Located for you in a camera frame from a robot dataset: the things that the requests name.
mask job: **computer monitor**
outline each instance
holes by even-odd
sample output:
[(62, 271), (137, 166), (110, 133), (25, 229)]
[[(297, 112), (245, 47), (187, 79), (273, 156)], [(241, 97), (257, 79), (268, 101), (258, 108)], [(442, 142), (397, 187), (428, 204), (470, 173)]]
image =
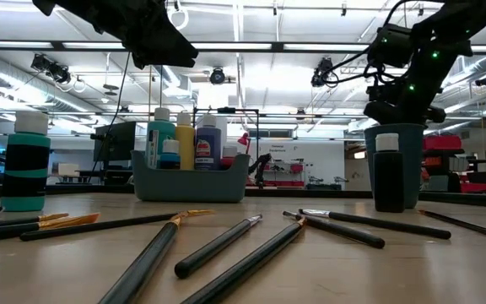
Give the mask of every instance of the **computer monitor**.
[(94, 142), (94, 160), (130, 160), (131, 151), (134, 150), (134, 135), (136, 132), (136, 122), (123, 122), (111, 126), (96, 128), (95, 135), (91, 138)]

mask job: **black paintbrush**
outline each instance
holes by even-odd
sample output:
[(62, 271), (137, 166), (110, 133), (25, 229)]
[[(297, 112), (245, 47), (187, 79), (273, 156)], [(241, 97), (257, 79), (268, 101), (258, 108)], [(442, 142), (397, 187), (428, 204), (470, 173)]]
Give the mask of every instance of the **black paintbrush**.
[(206, 244), (204, 247), (196, 250), (190, 256), (182, 259), (175, 265), (175, 274), (180, 279), (185, 279), (202, 267), (215, 255), (217, 255), (217, 253), (221, 252), (229, 244), (237, 240), (245, 232), (251, 229), (261, 218), (261, 215), (257, 215), (242, 220), (239, 224), (233, 226), (225, 233)]
[(99, 230), (118, 228), (118, 227), (124, 227), (129, 225), (154, 223), (161, 220), (169, 220), (176, 215), (177, 215), (176, 212), (169, 213), (169, 214), (155, 214), (155, 215), (144, 216), (144, 217), (133, 218), (133, 219), (111, 220), (106, 222), (93, 223), (87, 225), (77, 225), (73, 227), (65, 227), (60, 229), (50, 229), (46, 231), (33, 231), (33, 232), (27, 232), (22, 234), (20, 236), (20, 240), (34, 241), (34, 240), (40, 240), (48, 237), (67, 236), (67, 235), (72, 235), (72, 234), (82, 233), (82, 232), (99, 231)]
[(442, 214), (437, 214), (437, 213), (430, 212), (430, 211), (418, 210), (418, 212), (420, 214), (422, 214), (422, 215), (429, 216), (429, 217), (431, 217), (433, 219), (442, 220), (442, 221), (444, 221), (446, 223), (450, 223), (450, 224), (453, 224), (453, 225), (458, 225), (460, 227), (469, 229), (471, 231), (476, 231), (476, 232), (482, 233), (482, 234), (484, 234), (486, 236), (486, 228), (485, 227), (478, 226), (478, 225), (474, 225), (474, 224), (470, 224), (470, 223), (467, 223), (467, 222), (462, 221), (462, 220), (453, 219), (453, 218), (451, 218), (449, 216), (445, 216), (445, 215), (442, 215)]
[(68, 227), (71, 225), (95, 223), (98, 218), (99, 214), (97, 213), (59, 220), (45, 220), (38, 223), (0, 226), (0, 240), (16, 237), (21, 235), (22, 233), (29, 231), (38, 231), (51, 228)]
[(49, 215), (39, 215), (32, 218), (27, 219), (17, 219), (17, 220), (0, 220), (0, 227), (6, 225), (22, 225), (22, 224), (29, 224), (29, 223), (36, 223), (42, 222), (47, 220), (57, 220), (61, 219), (62, 217), (68, 216), (67, 213), (65, 214), (49, 214)]
[(305, 226), (305, 218), (280, 231), (276, 236), (261, 245), (257, 250), (240, 260), (205, 285), (201, 290), (189, 296), (181, 304), (214, 304), (221, 302), (231, 291), (251, 277), (258, 269), (281, 252)]
[(321, 217), (329, 217), (334, 220), (342, 220), (351, 223), (371, 225), (374, 227), (385, 228), (394, 231), (407, 232), (413, 234), (419, 234), (423, 236), (432, 236), (444, 240), (449, 240), (451, 238), (451, 232), (444, 231), (441, 229), (429, 228), (420, 225), (410, 225), (404, 223), (397, 223), (389, 220), (377, 220), (372, 218), (367, 218), (364, 216), (357, 216), (351, 214), (342, 214), (337, 212), (323, 211), (323, 210), (311, 210), (311, 209), (300, 209), (301, 214), (314, 215)]
[[(302, 215), (300, 214), (288, 211), (284, 211), (283, 215), (295, 217), (296, 220), (301, 220), (302, 217)], [(338, 236), (344, 236), (348, 239), (362, 242), (378, 249), (382, 249), (386, 245), (386, 242), (378, 236), (373, 236), (369, 233), (357, 231), (355, 229), (344, 227), (342, 225), (336, 225), (326, 220), (319, 219), (315, 216), (306, 216), (305, 218), (307, 219), (307, 225), (311, 227), (331, 232), (332, 234), (336, 234)]]
[(212, 210), (190, 210), (181, 212), (166, 223), (155, 238), (143, 249), (131, 266), (108, 290), (99, 304), (133, 303), (148, 283), (154, 271), (165, 256), (179, 230), (181, 219), (187, 216), (212, 214)]

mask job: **ceiling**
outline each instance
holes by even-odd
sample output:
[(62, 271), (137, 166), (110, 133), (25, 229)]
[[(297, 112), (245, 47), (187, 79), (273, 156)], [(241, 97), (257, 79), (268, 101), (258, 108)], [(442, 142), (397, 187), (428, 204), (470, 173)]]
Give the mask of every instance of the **ceiling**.
[[(372, 42), (375, 32), (384, 22), (389, 8), (396, 1), (385, 0), (245, 0), (240, 1), (239, 10), (233, 6), (237, 1), (230, 0), (181, 0), (181, 7), (188, 12), (188, 25), (181, 33), (189, 41), (309, 41), (309, 42)], [(346, 3), (347, 13), (341, 16), (341, 8)], [(273, 15), (277, 6), (278, 15)], [(424, 3), (424, 15), (418, 16), (419, 2), (407, 4), (406, 18), (402, 8), (393, 15), (392, 23), (412, 26), (436, 11), (437, 3)], [(239, 30), (235, 29), (235, 20), (239, 16)], [(174, 24), (183, 21), (183, 14), (174, 14)], [(100, 35), (93, 27), (64, 10), (57, 10), (46, 17), (27, 0), (0, 0), (0, 40), (28, 41), (116, 41), (113, 36)], [(486, 44), (486, 28), (472, 39), (473, 44)], [(106, 97), (103, 84), (121, 86), (122, 75), (127, 54), (114, 52), (110, 54), (110, 75), (105, 80), (106, 53), (103, 52), (43, 52), (51, 60), (69, 66), (69, 70), (78, 75), (87, 84), (83, 92), (70, 87), (62, 87), (74, 97), (89, 103), (93, 108), (104, 111), (115, 110), (117, 96), (110, 97), (107, 103), (101, 101)], [(16, 67), (32, 77), (35, 70), (30, 67), (34, 52), (0, 51), (0, 60)], [(244, 105), (248, 108), (259, 108), (270, 112), (295, 112), (305, 108), (307, 112), (328, 113), (335, 111), (350, 114), (361, 113), (368, 100), (365, 94), (366, 83), (353, 81), (338, 86), (336, 90), (312, 88), (313, 69), (324, 56), (333, 62), (342, 61), (345, 55), (304, 54), (304, 53), (241, 53), (241, 80), (237, 78), (238, 59), (235, 53), (203, 52), (194, 68), (172, 68), (192, 81), (195, 93), (210, 90), (206, 73), (213, 68), (223, 68), (227, 76), (233, 79), (232, 84), (223, 84), (223, 98), (227, 95), (229, 106), (240, 106), (237, 98), (237, 82), (240, 81), (244, 91)], [(354, 62), (353, 66), (364, 66)], [(159, 73), (152, 69), (150, 82), (149, 68), (143, 71), (129, 63), (128, 73), (121, 93), (123, 105), (152, 106), (172, 105), (172, 111), (184, 108), (190, 110), (194, 98), (175, 98), (161, 93)], [(39, 78), (50, 83), (45, 75)], [(448, 90), (447, 98), (439, 97), (437, 104), (447, 108), (469, 98), (467, 84), (458, 85)], [(469, 111), (466, 106), (459, 111)], [(350, 119), (336, 120), (335, 123), (349, 122)]]

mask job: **wooden table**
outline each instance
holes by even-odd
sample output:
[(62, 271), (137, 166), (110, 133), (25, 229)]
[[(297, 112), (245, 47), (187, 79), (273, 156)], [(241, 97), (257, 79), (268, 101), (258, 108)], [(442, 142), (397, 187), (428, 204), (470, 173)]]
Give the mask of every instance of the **wooden table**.
[[(420, 203), (419, 207), (486, 225), (486, 208)], [(331, 198), (245, 198), (241, 204), (156, 204), (129, 194), (47, 198), (45, 214), (101, 212), (114, 220), (182, 209), (218, 211), (186, 219), (142, 303), (180, 303), (277, 234), (292, 220), (283, 210), (329, 209), (448, 229), (450, 241), (346, 224), (386, 240), (374, 249), (307, 227), (292, 244), (236, 290), (226, 303), (486, 303), (486, 236), (409, 210), (377, 214), (372, 202)], [(242, 219), (264, 220), (187, 280), (174, 265)], [(27, 214), (3, 214), (1, 219)], [(96, 303), (164, 223), (61, 236), (35, 242), (0, 241), (0, 303)]]

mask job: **paint bottle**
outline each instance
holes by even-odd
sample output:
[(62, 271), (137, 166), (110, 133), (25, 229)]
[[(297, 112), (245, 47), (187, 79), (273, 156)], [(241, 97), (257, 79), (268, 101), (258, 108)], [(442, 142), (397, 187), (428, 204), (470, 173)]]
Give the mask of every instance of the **paint bottle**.
[(5, 211), (44, 208), (50, 139), (48, 116), (17, 111), (14, 134), (8, 136), (1, 206)]
[(374, 154), (375, 209), (379, 212), (404, 211), (404, 176), (402, 154), (398, 151), (398, 134), (376, 136)]
[(155, 109), (154, 122), (148, 123), (145, 160), (150, 169), (157, 169), (162, 154), (162, 144), (166, 139), (174, 139), (176, 126), (170, 122), (170, 110), (162, 107)]
[(216, 128), (217, 117), (203, 116), (203, 127), (196, 131), (194, 169), (218, 170), (220, 168), (220, 129)]
[(175, 139), (179, 141), (182, 170), (194, 169), (194, 135), (194, 128), (191, 127), (191, 115), (188, 113), (177, 114)]
[(237, 155), (237, 147), (224, 146), (223, 158), (220, 160), (220, 170), (228, 170), (234, 163), (234, 158)]
[(179, 141), (166, 139), (162, 143), (162, 155), (159, 158), (159, 169), (179, 170), (181, 157), (179, 156)]

